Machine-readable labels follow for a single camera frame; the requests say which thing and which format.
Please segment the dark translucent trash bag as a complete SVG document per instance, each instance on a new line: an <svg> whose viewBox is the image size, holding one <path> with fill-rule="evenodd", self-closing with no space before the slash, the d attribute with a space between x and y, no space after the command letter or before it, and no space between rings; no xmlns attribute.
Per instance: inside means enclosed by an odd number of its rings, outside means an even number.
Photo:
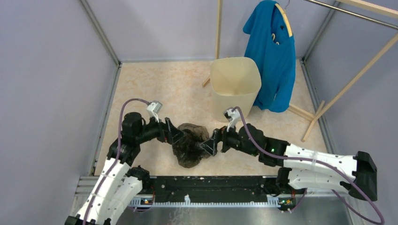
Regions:
<svg viewBox="0 0 398 225"><path fill-rule="evenodd" d="M205 126L183 123L177 128L184 131L184 137L172 145L172 151L180 166L192 168L197 166L202 159L211 157L208 152L199 147L200 143L209 139L209 132Z"/></svg>

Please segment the cream plastic trash bin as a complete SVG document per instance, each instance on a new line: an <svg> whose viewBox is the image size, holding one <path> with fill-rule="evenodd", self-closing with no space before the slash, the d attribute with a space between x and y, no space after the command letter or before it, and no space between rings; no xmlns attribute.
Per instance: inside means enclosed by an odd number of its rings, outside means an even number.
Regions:
<svg viewBox="0 0 398 225"><path fill-rule="evenodd" d="M217 59L210 64L211 102L215 120L226 122L224 111L240 107L246 117L261 88L254 60L248 57Z"/></svg>

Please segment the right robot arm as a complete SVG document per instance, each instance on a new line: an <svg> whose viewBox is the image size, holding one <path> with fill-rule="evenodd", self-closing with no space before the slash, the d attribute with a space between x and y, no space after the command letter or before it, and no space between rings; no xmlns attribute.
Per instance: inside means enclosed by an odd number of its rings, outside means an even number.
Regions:
<svg viewBox="0 0 398 225"><path fill-rule="evenodd" d="M264 165L278 166L275 187L281 193L319 188L345 192L360 200L377 200L377 167L367 152L344 156L313 151L266 137L252 124L239 131L227 127L215 129L212 136L197 147L214 156L219 142L222 142L222 152L235 149L258 157Z"/></svg>

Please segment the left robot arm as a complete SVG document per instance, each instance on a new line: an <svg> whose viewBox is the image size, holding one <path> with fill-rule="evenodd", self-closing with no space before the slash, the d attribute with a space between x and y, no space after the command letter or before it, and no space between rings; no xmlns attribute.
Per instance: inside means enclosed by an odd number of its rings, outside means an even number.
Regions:
<svg viewBox="0 0 398 225"><path fill-rule="evenodd" d="M65 224L115 225L133 197L148 192L151 186L149 172L132 166L140 145L153 139L172 145L184 136L185 132L169 118L161 121L151 117L146 122L140 113L126 114L96 184L83 206L74 216L68 216Z"/></svg>

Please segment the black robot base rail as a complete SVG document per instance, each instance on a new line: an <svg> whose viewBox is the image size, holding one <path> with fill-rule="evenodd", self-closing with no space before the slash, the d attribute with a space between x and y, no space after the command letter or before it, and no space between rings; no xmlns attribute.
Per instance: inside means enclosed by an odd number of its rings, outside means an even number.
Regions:
<svg viewBox="0 0 398 225"><path fill-rule="evenodd" d="M291 195L268 176L157 176L144 182L139 193L156 203L264 203L271 197Z"/></svg>

